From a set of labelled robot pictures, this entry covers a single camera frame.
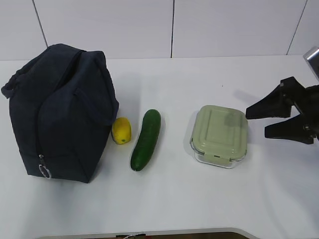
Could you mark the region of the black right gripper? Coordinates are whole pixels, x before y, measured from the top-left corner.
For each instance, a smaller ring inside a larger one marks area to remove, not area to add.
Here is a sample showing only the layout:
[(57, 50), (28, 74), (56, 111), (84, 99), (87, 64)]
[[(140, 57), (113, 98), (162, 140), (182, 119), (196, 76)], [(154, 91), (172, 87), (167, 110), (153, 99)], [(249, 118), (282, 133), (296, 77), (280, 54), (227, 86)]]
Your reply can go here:
[(289, 118), (292, 106), (299, 115), (265, 127), (265, 138), (313, 144), (319, 138), (319, 86), (304, 88), (294, 77), (279, 85), (246, 109), (246, 119)]

